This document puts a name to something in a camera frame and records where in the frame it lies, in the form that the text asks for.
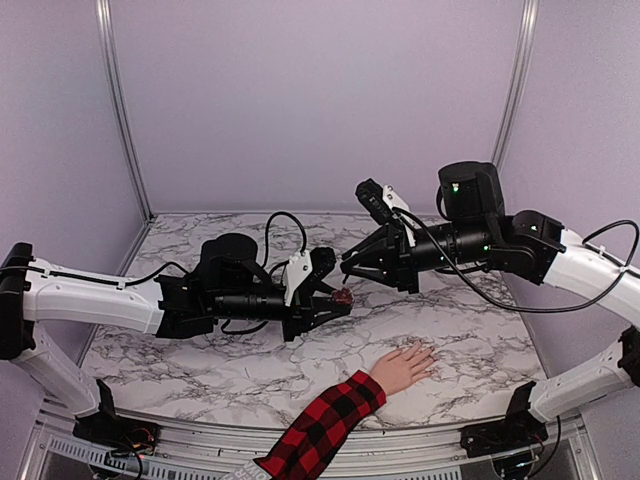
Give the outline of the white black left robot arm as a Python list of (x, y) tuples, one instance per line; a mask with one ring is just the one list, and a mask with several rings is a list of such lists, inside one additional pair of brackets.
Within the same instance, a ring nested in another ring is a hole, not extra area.
[(281, 282), (257, 262), (247, 235), (206, 241), (195, 269), (181, 277), (104, 276), (67, 269), (17, 243), (1, 265), (1, 357), (19, 365), (61, 400), (106, 445), (125, 438), (110, 390), (86, 375), (54, 344), (40, 322), (116, 326), (156, 338), (188, 339), (213, 331), (218, 321), (275, 321), (285, 341), (348, 315), (353, 296), (325, 283), (336, 264), (330, 247), (302, 249), (285, 263)]

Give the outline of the red glitter nail polish bottle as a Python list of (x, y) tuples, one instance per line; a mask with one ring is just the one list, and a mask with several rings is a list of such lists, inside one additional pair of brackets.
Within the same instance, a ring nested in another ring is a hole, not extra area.
[(331, 294), (332, 301), (339, 305), (352, 306), (354, 297), (349, 288), (336, 289)]

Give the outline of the red black plaid sleeve forearm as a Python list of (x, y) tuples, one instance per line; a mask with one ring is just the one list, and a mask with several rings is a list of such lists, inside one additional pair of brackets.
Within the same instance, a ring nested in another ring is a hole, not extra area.
[(381, 387), (357, 371), (316, 397), (266, 456), (254, 462), (272, 479), (317, 479), (351, 431), (385, 403)]

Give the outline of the person's bare hand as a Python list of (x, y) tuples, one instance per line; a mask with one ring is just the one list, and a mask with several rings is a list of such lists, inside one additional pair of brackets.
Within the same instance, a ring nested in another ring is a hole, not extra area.
[(395, 395), (432, 376), (434, 352), (433, 347), (420, 342), (394, 350), (375, 362), (369, 376), (387, 396)]

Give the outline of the aluminium left rear frame post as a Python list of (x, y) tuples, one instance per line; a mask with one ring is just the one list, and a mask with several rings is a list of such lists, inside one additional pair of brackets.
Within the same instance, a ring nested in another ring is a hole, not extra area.
[(111, 2), (108, 0), (97, 0), (95, 2), (95, 10), (107, 85), (126, 167), (143, 221), (145, 223), (151, 223), (155, 216), (144, 184), (142, 169), (139, 163), (131, 122), (127, 111), (125, 91), (118, 62)]

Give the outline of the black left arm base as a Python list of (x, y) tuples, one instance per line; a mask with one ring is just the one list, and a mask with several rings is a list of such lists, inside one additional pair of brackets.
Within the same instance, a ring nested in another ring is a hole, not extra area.
[(131, 447), (136, 453), (153, 453), (157, 445), (159, 426), (153, 422), (123, 417), (115, 410), (109, 387), (97, 380), (98, 410), (75, 419), (73, 435), (82, 440), (124, 450)]

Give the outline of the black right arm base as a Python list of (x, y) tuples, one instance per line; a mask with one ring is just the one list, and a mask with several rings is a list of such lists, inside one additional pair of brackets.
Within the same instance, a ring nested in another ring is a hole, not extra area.
[(549, 438), (546, 422), (530, 412), (529, 396), (535, 385), (531, 381), (514, 391), (502, 419), (462, 428), (460, 446), (469, 458), (529, 447)]

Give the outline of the aluminium frame post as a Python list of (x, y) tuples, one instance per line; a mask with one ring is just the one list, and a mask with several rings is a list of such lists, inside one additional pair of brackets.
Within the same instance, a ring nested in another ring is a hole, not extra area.
[(501, 171), (505, 165), (510, 139), (526, 88), (539, 5), (540, 2), (538, 0), (525, 0), (522, 2), (520, 26), (506, 101), (491, 155), (491, 163), (498, 171)]
[(151, 223), (155, 216), (144, 184), (142, 169), (139, 163), (131, 122), (127, 111), (125, 91), (118, 62), (111, 2), (108, 0), (97, 0), (95, 2), (95, 10), (107, 85), (126, 167), (143, 221), (145, 223)]

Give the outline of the aluminium right rear frame post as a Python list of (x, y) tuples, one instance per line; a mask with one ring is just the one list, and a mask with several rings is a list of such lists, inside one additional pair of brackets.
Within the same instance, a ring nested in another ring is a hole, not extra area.
[(506, 101), (491, 155), (491, 163), (498, 171), (501, 171), (505, 165), (510, 139), (526, 88), (539, 5), (540, 2), (538, 0), (525, 0), (522, 2), (520, 26)]

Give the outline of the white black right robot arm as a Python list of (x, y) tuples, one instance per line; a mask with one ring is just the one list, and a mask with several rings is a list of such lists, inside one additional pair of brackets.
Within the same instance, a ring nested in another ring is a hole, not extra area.
[(513, 274), (535, 285), (572, 292), (583, 303), (530, 307), (530, 314), (555, 315), (599, 305), (629, 326), (596, 357), (556, 377), (519, 387), (495, 430), (506, 448), (583, 404), (639, 383), (639, 272), (591, 245), (561, 222), (534, 210), (505, 212), (495, 165), (463, 161), (438, 172), (436, 194), (443, 223), (426, 226), (389, 186), (361, 182), (356, 197), (378, 229), (342, 256), (345, 276), (416, 293), (423, 271), (449, 270), (465, 284), (462, 266)]

